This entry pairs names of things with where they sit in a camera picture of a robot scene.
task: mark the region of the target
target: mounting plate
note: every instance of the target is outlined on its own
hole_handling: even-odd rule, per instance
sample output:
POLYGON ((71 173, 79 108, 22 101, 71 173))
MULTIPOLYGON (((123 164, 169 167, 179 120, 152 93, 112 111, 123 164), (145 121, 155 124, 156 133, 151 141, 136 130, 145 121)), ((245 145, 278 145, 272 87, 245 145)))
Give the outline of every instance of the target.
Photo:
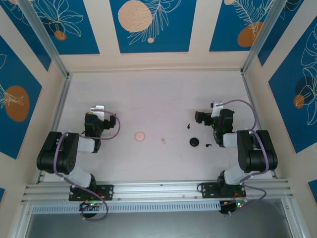
MULTIPOLYGON (((112 201, 112 197, 113 197, 113 185, 97 185, 96 188, 96 194, 102 194, 102 198, 105 201, 112 201)), ((68 200, 71 202, 74 201, 86 201, 87 199, 91 198, 92 195, 88 192, 82 191, 80 192, 80 194, 69 194, 69 198, 68 200)))
POLYGON ((241 185, 226 185, 220 191, 216 182, 203 182, 201 190, 203 198, 233 198, 235 192, 242 197, 247 196, 244 186, 241 185))

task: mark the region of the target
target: black wire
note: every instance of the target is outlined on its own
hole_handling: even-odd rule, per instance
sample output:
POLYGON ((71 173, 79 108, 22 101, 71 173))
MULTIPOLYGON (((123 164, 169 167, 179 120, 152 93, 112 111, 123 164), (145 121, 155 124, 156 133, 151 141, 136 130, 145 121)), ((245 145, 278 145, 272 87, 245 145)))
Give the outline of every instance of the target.
POLYGON ((201 193, 202 193, 203 191, 202 191, 202 190, 199 191, 198 187, 201 186, 202 184, 203 184, 203 183, 200 183, 200 184, 197 185, 197 191, 198 191, 198 192, 201 192, 201 193))

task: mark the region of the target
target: pink disc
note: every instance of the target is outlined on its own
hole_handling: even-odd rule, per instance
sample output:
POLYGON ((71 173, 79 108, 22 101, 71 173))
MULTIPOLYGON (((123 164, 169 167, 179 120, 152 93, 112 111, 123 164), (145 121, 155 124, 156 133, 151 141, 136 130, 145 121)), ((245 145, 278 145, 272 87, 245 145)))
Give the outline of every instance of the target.
POLYGON ((137 141, 143 141, 144 138, 145 138, 145 135, 144 135, 143 132, 138 132, 138 133, 135 134, 135 139, 136 139, 137 141))

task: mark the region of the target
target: white bracket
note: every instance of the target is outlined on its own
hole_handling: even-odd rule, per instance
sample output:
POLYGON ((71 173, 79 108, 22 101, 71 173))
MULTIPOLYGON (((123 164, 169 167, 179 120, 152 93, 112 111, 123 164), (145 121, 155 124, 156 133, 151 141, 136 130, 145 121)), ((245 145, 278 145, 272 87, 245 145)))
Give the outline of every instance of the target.
POLYGON ((104 111, 105 110, 104 106, 96 105, 95 107, 90 108, 90 112, 92 112, 94 115, 98 116, 98 118, 101 121, 105 120, 105 113, 104 112, 93 112, 92 110, 103 110, 104 111))
POLYGON ((220 110, 223 109, 223 106, 218 106, 219 104, 222 104, 222 101, 213 101, 212 102, 213 107, 212 107, 212 113, 211 113, 211 117, 218 117, 220 110))

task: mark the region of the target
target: aluminum rail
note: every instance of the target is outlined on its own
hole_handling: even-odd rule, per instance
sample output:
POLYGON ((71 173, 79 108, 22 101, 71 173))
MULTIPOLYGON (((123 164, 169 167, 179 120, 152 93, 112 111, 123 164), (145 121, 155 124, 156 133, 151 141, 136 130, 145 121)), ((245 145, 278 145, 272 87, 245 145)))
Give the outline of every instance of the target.
MULTIPOLYGON (((197 191, 197 185, 210 181, 162 181, 162 182, 97 182, 113 184, 113 201, 109 202, 168 202, 198 201, 203 199, 197 191)), ((263 188, 267 192, 265 199, 292 198, 292 191, 286 179, 250 179, 245 184, 263 188)), ((262 192, 246 188, 247 199, 258 199, 262 192)), ((65 182, 41 182, 26 186, 22 204, 71 203, 68 201, 69 184, 65 182)), ((209 200, 230 200, 217 198, 209 200)))

